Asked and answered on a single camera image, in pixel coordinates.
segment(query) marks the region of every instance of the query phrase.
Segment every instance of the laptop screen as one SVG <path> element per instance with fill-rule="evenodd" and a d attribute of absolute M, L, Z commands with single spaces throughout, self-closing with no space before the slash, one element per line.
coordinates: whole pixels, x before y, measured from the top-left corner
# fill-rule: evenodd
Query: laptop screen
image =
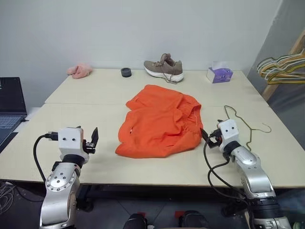
<path fill-rule="evenodd" d="M 0 113 L 26 114 L 19 77 L 0 77 Z"/>

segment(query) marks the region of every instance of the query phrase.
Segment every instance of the beige table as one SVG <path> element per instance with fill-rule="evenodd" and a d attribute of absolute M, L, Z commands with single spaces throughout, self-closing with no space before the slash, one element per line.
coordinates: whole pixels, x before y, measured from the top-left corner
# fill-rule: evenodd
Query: beige table
<path fill-rule="evenodd" d="M 254 132 L 251 146 L 260 156 L 274 187 L 303 187 L 305 152 L 271 108 L 263 103 L 235 108 L 253 127 L 265 128 L 264 122 L 272 128 L 269 134 Z M 85 138 L 90 138 L 96 126 L 100 136 L 96 153 L 83 166 L 82 183 L 208 186 L 203 142 L 195 150 L 168 158 L 132 159 L 116 155 L 118 130 L 127 112 L 128 108 L 122 104 L 45 104 L 0 154 L 0 179 L 41 181 L 32 155 L 36 138 L 50 130 L 81 125 Z M 226 118 L 221 106 L 204 106 L 201 116 L 208 132 L 216 128 L 217 119 Z M 237 124 L 244 144 L 248 130 L 239 120 Z M 44 174 L 49 174 L 53 163 L 59 160 L 58 143 L 41 140 L 37 154 Z M 224 161 L 217 148 L 209 149 L 207 154 L 211 165 Z M 217 172 L 232 185 L 241 184 L 232 164 Z"/>
<path fill-rule="evenodd" d="M 167 83 L 144 70 L 132 70 L 132 76 L 123 78 L 120 70 L 94 69 L 89 77 L 75 80 L 68 77 L 45 103 L 55 104 L 125 104 L 147 84 L 177 90 L 196 98 L 202 106 L 246 107 L 258 104 L 268 106 L 241 71 L 234 71 L 227 83 L 210 83 L 207 71 L 184 71 L 184 80 L 178 84 Z"/>

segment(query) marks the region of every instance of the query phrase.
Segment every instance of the orange cloth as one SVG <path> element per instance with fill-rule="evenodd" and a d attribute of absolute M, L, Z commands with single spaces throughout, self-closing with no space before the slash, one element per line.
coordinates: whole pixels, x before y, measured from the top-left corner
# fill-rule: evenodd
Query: orange cloth
<path fill-rule="evenodd" d="M 200 144 L 201 105 L 191 96 L 147 85 L 126 103 L 116 153 L 133 158 L 167 157 Z"/>

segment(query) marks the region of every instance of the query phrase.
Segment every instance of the white shoe sole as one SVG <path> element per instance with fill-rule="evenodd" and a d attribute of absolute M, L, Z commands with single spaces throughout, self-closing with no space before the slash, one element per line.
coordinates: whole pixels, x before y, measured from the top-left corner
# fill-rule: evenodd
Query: white shoe sole
<path fill-rule="evenodd" d="M 181 73 L 180 75 L 173 75 L 173 76 L 171 77 L 171 74 L 164 73 L 164 75 L 163 75 L 163 73 L 155 73 L 155 72 L 152 72 L 152 71 L 148 70 L 148 69 L 145 68 L 145 67 L 144 67 L 144 69 L 146 70 L 146 72 L 147 72 L 149 75 L 151 75 L 151 76 L 153 76 L 153 77 L 164 78 L 164 75 L 165 75 L 166 78 L 167 78 L 168 80 L 171 79 L 172 82 L 179 82 L 179 81 L 183 80 L 183 73 Z"/>

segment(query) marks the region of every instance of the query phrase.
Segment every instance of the laptop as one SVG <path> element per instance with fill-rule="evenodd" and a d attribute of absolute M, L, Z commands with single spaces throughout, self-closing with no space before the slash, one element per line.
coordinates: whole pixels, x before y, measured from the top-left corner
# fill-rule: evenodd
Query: laptop
<path fill-rule="evenodd" d="M 0 145 L 27 116 L 19 77 L 0 77 Z"/>

